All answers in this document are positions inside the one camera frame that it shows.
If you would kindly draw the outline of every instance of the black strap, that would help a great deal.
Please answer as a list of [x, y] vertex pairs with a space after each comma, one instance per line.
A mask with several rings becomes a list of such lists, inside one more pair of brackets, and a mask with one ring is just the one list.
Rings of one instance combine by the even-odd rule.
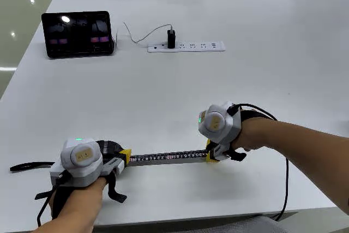
[[108, 176], [105, 176], [107, 182], [108, 182], [108, 196], [115, 201], [118, 201], [120, 203], [123, 203], [127, 196], [117, 193], [115, 191], [115, 185], [116, 185], [116, 176], [114, 171], [110, 172]]
[[51, 194], [52, 194], [52, 190], [46, 191], [46, 192], [38, 193], [38, 194], [35, 196], [35, 200], [48, 198], [49, 196], [51, 196]]
[[242, 111], [240, 111], [240, 115], [241, 115], [241, 122], [248, 120], [249, 118], [253, 118], [253, 117], [264, 117], [264, 118], [269, 118], [271, 120], [270, 117], [264, 115], [263, 113], [255, 111], [255, 110], [242, 110]]
[[25, 171], [29, 169], [49, 168], [53, 164], [54, 162], [28, 162], [28, 163], [23, 163], [23, 164], [10, 167], [10, 171], [17, 172], [17, 171]]
[[74, 187], [58, 187], [57, 188], [55, 198], [53, 199], [52, 219], [55, 219], [58, 217], [68, 197], [75, 189], [76, 188]]

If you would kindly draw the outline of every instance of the black cable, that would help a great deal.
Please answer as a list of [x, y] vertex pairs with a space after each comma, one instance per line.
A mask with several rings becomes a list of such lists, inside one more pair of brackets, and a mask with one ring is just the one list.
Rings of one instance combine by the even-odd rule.
[[[271, 119], [277, 121], [276, 117], [274, 117], [272, 114], [270, 114], [268, 111], [265, 111], [264, 109], [258, 107], [258, 106], [255, 106], [255, 105], [252, 105], [252, 104], [246, 104], [246, 103], [242, 103], [242, 104], [236, 104], [236, 105], [232, 105], [227, 111], [233, 111], [238, 109], [239, 107], [242, 107], [242, 106], [248, 106], [248, 107], [251, 107], [253, 109], [257, 109], [259, 110], [260, 112], [263, 112], [264, 114], [266, 114], [267, 116], [269, 116]], [[289, 173], [289, 161], [287, 158], [286, 159], [286, 185], [285, 185], [285, 201], [284, 201], [284, 206], [282, 207], [282, 210], [280, 211], [279, 214], [275, 215], [275, 216], [272, 216], [272, 218], [276, 217], [277, 218], [275, 219], [275, 221], [279, 221], [279, 219], [282, 217], [282, 215], [285, 213], [285, 209], [286, 209], [286, 205], [287, 205], [287, 199], [288, 199], [288, 173]]]
[[47, 204], [49, 203], [53, 193], [56, 191], [56, 189], [60, 185], [64, 184], [68, 180], [70, 180], [70, 178], [71, 178], [71, 174], [67, 170], [64, 170], [62, 173], [60, 173], [58, 175], [58, 177], [56, 179], [56, 184], [52, 187], [49, 195], [47, 196], [47, 199], [45, 200], [45, 203], [43, 204], [42, 208], [40, 209], [40, 211], [38, 213], [38, 216], [37, 216], [38, 226], [41, 226], [41, 221], [40, 221], [41, 215], [44, 213], [44, 210], [45, 210]]

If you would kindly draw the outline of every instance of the charging cable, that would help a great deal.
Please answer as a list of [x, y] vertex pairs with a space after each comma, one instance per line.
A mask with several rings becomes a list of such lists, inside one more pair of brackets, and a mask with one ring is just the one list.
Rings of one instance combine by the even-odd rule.
[[157, 28], [153, 29], [152, 31], [150, 31], [148, 34], [146, 34], [143, 38], [139, 39], [139, 40], [134, 40], [132, 35], [131, 35], [131, 32], [129, 30], [129, 27], [126, 25], [125, 22], [123, 22], [127, 31], [129, 32], [129, 35], [130, 35], [130, 38], [132, 40], [133, 43], [135, 44], [138, 44], [139, 42], [141, 42], [142, 40], [145, 40], [148, 36], [150, 36], [154, 31], [162, 28], [162, 27], [168, 27], [170, 26], [171, 29], [167, 31], [167, 47], [169, 49], [174, 49], [175, 46], [176, 46], [176, 33], [175, 31], [173, 30], [173, 26], [171, 24], [165, 24], [165, 25], [162, 25], [162, 26], [158, 26]]

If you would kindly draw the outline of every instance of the tape measure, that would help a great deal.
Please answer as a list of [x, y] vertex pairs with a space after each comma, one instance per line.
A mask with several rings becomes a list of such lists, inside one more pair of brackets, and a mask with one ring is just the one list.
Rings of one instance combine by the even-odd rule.
[[163, 165], [205, 162], [207, 150], [191, 150], [158, 154], [134, 155], [127, 166]]

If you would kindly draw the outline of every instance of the hand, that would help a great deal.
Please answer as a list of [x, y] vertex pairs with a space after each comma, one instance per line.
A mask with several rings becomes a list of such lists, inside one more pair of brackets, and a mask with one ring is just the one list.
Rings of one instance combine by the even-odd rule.
[[230, 146], [233, 150], [241, 147], [246, 151], [257, 150], [267, 146], [266, 133], [273, 122], [273, 120], [263, 117], [255, 117], [243, 121], [240, 134], [230, 143]]

